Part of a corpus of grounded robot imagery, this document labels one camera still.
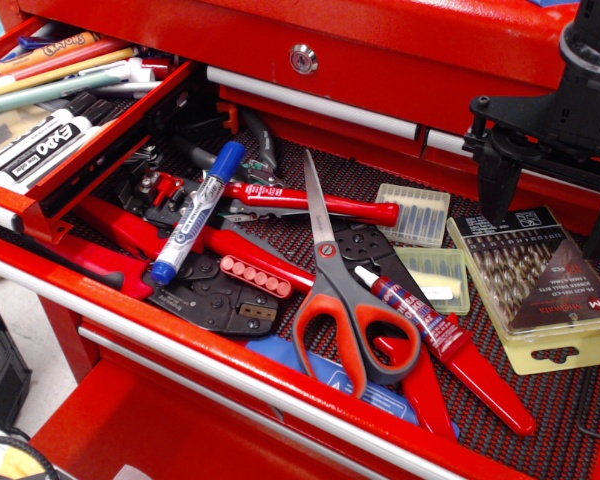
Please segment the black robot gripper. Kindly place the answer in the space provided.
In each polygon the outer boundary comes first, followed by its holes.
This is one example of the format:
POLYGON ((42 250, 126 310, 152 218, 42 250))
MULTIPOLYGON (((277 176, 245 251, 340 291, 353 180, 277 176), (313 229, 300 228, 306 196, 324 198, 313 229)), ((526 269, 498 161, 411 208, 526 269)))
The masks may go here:
MULTIPOLYGON (((500 225, 521 168, 551 176, 600 176, 600 1, 580 3, 562 31, 557 90, 542 96, 479 96, 464 150, 478 161, 482 215, 500 225)), ((600 215, 583 247, 600 259, 600 215)))

